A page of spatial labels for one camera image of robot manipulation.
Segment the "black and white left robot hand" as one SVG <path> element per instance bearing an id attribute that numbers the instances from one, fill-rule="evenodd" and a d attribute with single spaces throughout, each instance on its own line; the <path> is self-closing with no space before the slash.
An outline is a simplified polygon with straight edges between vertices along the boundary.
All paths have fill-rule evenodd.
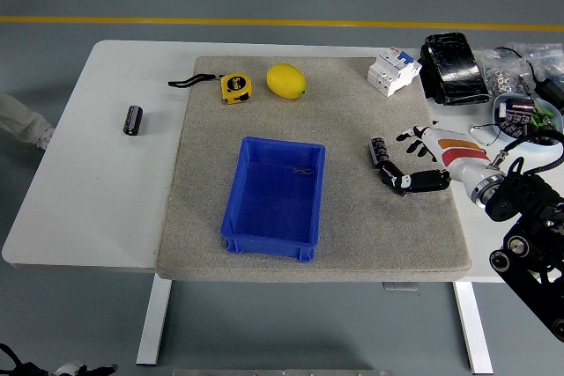
<path id="1" fill-rule="evenodd" d="M 109 376 L 115 374 L 117 365 L 103 365 L 96 368 L 89 368 L 87 365 L 69 362 L 61 365 L 54 375 L 69 375 L 69 376 Z"/>

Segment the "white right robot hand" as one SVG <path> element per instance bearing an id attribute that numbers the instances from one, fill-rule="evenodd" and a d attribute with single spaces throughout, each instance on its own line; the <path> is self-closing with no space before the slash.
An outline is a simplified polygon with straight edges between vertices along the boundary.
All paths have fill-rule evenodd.
<path id="1" fill-rule="evenodd" d="M 406 192 L 444 190 L 452 181 L 463 184 L 466 194 L 479 203 L 487 188 L 501 181 L 501 172 L 489 167 L 490 159 L 471 138 L 458 132 L 436 127 L 414 126 L 397 136 L 398 141 L 412 137 L 407 151 L 420 157 L 429 153 L 438 169 L 402 176 L 384 174 L 382 182 Z"/>

